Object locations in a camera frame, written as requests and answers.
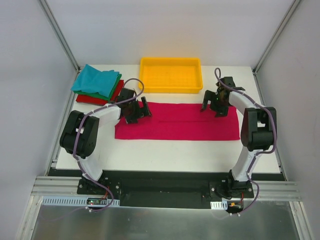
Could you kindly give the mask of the pink t shirt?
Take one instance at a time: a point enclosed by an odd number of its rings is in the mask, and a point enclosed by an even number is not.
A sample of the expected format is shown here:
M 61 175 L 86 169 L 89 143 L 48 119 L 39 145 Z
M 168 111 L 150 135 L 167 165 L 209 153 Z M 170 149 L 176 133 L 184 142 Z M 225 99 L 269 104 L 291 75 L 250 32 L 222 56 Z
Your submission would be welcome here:
M 210 109 L 201 111 L 200 103 L 149 102 L 152 116 L 128 124 L 124 119 L 115 126 L 118 140 L 237 141 L 240 125 L 235 107 L 227 116 L 216 117 Z

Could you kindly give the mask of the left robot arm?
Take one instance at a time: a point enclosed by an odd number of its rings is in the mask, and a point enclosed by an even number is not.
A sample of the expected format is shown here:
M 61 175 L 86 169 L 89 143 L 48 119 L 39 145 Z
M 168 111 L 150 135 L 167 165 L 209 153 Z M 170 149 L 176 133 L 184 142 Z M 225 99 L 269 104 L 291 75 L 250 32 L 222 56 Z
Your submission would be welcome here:
M 90 180 L 89 190 L 96 195 L 106 188 L 105 181 L 100 179 L 103 169 L 94 154 L 99 128 L 105 124 L 115 126 L 121 119 L 127 124 L 137 124 L 139 119 L 151 117 L 147 99 L 143 96 L 138 101 L 138 96 L 134 90 L 122 88 L 115 102 L 88 113 L 73 110 L 65 123 L 59 145 L 73 156 L 83 177 Z

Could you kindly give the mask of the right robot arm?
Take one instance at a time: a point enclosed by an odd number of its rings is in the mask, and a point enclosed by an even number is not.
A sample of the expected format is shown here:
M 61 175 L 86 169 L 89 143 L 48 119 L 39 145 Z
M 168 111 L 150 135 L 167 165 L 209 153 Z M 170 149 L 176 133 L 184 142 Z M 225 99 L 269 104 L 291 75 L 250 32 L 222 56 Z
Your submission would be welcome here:
M 207 106 L 215 116 L 226 117 L 230 107 L 242 114 L 240 140 L 242 150 L 235 166 L 218 188 L 230 197 L 237 197 L 247 191 L 251 184 L 252 171 L 263 154 L 271 154 L 277 145 L 277 111 L 266 107 L 250 97 L 243 87 L 237 87 L 231 76 L 217 78 L 217 90 L 206 90 L 201 111 Z

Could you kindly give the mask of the yellow plastic tray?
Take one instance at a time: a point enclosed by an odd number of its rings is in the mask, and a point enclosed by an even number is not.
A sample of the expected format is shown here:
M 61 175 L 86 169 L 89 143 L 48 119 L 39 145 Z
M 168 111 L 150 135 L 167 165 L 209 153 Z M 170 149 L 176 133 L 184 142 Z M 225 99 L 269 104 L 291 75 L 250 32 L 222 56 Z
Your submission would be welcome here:
M 143 57 L 139 79 L 144 93 L 198 94 L 203 89 L 199 58 Z

